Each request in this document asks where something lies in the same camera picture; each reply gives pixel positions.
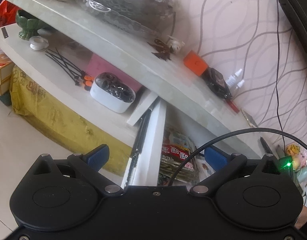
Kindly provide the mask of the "red snack packet in drawer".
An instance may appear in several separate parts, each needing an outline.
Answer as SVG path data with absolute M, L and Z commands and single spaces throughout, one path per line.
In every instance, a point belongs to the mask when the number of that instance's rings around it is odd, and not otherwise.
M 158 185 L 166 186 L 178 166 L 196 150 L 189 137 L 171 126 L 164 129 Z M 190 160 L 178 173 L 176 180 L 182 183 L 198 182 L 199 170 L 195 159 Z

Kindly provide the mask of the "white open drawer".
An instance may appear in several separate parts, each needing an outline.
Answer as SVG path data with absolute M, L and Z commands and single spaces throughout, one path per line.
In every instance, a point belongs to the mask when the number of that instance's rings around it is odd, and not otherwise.
M 139 130 L 121 182 L 123 189 L 130 185 L 157 185 L 163 133 L 167 126 L 189 137 L 196 147 L 216 137 L 148 89 L 137 93 L 134 105 L 127 123 L 138 124 Z

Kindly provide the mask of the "white tray of black rings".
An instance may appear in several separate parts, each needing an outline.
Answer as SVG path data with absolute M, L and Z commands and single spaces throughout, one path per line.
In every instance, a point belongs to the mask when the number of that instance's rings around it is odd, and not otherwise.
M 136 99 L 134 90 L 109 72 L 96 76 L 90 95 L 95 101 L 115 113 L 124 113 Z

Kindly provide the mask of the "small clear spray bottle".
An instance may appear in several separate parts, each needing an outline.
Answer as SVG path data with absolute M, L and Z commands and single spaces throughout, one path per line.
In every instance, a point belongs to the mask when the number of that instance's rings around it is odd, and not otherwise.
M 244 85 L 244 83 L 245 83 L 245 80 L 239 81 L 237 84 L 235 84 L 235 85 L 232 87 L 232 91 L 236 91 L 236 90 L 241 89 L 241 87 Z

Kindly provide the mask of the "yellow fabric covered box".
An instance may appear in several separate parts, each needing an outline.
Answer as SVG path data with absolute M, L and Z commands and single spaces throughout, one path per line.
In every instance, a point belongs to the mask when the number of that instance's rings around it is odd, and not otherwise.
M 110 153 L 105 170 L 117 176 L 124 175 L 130 146 L 72 111 L 18 66 L 13 67 L 9 92 L 16 114 L 70 152 L 87 154 L 96 146 L 107 144 Z

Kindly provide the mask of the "orange cardboard box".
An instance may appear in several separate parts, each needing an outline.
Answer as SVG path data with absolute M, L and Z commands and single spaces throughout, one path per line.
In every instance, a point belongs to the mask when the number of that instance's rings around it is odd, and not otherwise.
M 185 58 L 183 59 L 183 63 L 197 76 L 201 76 L 209 67 L 206 61 L 193 50 L 191 50 L 185 56 Z

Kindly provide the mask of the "white tape roll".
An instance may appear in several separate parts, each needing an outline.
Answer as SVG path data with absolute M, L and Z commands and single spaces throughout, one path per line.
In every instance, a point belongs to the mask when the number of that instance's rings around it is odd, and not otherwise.
M 30 48 L 34 51 L 42 51 L 49 47 L 49 42 L 47 39 L 41 36 L 33 36 L 29 39 Z

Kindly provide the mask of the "green ceramic pot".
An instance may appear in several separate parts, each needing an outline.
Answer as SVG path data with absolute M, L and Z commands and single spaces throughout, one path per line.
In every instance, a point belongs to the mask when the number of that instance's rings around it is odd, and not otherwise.
M 19 9 L 16 12 L 16 23 L 21 28 L 18 36 L 23 40 L 30 40 L 33 36 L 38 36 L 38 31 L 48 25 L 30 13 Z

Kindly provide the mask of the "large clear plastic bag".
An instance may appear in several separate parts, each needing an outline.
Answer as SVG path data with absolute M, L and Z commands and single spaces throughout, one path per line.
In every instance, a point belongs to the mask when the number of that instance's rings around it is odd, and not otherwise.
M 161 36 L 178 8 L 177 0 L 75 0 L 99 20 L 143 38 Z

